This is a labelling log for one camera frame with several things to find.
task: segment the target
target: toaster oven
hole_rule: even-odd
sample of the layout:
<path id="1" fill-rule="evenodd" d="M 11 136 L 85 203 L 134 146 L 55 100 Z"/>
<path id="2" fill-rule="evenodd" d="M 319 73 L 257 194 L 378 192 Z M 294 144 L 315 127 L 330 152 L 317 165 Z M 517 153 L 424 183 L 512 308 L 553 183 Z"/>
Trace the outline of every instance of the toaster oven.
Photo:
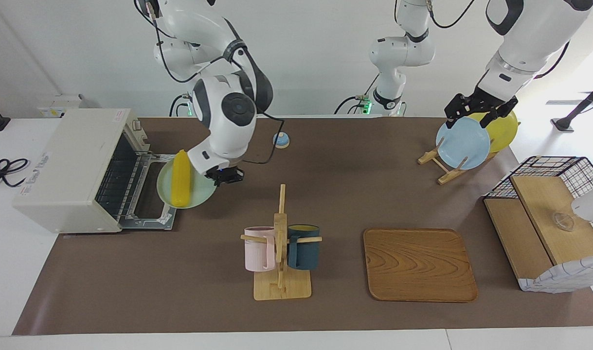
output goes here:
<path id="1" fill-rule="evenodd" d="M 170 230 L 176 209 L 135 214 L 154 155 L 131 109 L 70 109 L 14 197 L 12 206 L 53 233 Z"/>

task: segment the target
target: blue plate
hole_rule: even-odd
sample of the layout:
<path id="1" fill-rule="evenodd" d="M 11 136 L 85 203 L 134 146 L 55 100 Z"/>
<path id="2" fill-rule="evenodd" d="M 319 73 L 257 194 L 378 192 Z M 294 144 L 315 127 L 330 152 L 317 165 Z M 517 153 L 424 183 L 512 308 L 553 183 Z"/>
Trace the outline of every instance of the blue plate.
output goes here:
<path id="1" fill-rule="evenodd" d="M 461 170 L 476 168 L 487 159 L 490 150 L 489 132 L 480 126 L 480 122 L 463 117 L 459 119 L 452 129 L 445 123 L 439 128 L 435 144 L 443 138 L 439 147 L 439 156 L 447 165 L 457 168 L 467 157 Z"/>

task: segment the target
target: mug handle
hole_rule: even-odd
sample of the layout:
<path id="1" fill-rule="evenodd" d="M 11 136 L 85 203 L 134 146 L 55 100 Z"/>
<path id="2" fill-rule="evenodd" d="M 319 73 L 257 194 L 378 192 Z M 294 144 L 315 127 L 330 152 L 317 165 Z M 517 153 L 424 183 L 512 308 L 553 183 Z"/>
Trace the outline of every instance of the mug handle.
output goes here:
<path id="1" fill-rule="evenodd" d="M 274 237 L 271 235 L 265 236 L 266 238 L 266 264 L 264 268 L 269 268 L 274 265 Z"/>
<path id="2" fill-rule="evenodd" d="M 298 266 L 296 264 L 296 249 L 298 245 L 296 241 L 298 241 L 299 238 L 300 236 L 298 235 L 290 236 L 290 254 L 288 255 L 288 264 L 294 267 Z"/>

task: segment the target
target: wooden base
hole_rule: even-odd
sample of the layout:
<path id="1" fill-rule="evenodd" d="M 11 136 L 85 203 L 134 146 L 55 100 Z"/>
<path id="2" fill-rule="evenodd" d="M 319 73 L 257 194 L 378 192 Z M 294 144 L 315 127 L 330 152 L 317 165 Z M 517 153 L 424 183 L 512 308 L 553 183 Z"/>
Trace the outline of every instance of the wooden base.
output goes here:
<path id="1" fill-rule="evenodd" d="M 437 180 L 439 185 L 445 185 L 448 182 L 456 179 L 460 175 L 463 175 L 464 173 L 466 173 L 467 170 L 461 170 L 461 168 L 463 165 L 465 165 L 465 162 L 468 159 L 467 157 L 465 157 L 465 159 L 463 159 L 463 161 L 461 162 L 461 164 L 459 164 L 458 167 L 456 167 L 455 169 L 449 170 L 445 165 L 443 165 L 437 159 L 437 157 L 439 156 L 439 146 L 441 146 L 442 142 L 443 142 L 443 139 L 441 139 L 439 144 L 433 150 L 424 153 L 424 155 L 417 160 L 419 165 L 423 165 L 423 164 L 426 164 L 427 162 L 433 161 L 435 164 L 437 164 L 437 166 L 439 166 L 439 168 L 441 168 L 443 171 L 445 171 L 445 175 L 443 175 L 442 177 L 440 177 Z M 489 156 L 487 157 L 487 159 L 485 161 L 491 160 L 496 155 L 497 155 L 497 153 L 489 153 Z"/>
<path id="2" fill-rule="evenodd" d="M 253 298 L 257 301 L 301 299 L 311 297 L 309 271 L 294 270 L 288 266 L 283 271 L 283 288 L 278 285 L 278 271 L 256 272 L 253 278 Z"/>

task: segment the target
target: pink mug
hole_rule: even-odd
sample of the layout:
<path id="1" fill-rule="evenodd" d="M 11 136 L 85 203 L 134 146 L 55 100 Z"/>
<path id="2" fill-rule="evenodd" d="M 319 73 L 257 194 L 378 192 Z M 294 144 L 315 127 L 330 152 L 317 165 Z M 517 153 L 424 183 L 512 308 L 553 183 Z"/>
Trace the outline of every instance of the pink mug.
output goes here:
<path id="1" fill-rule="evenodd" d="M 245 235 L 264 237 L 267 242 L 245 241 L 245 268 L 253 272 L 274 270 L 274 228 L 267 226 L 245 228 Z"/>

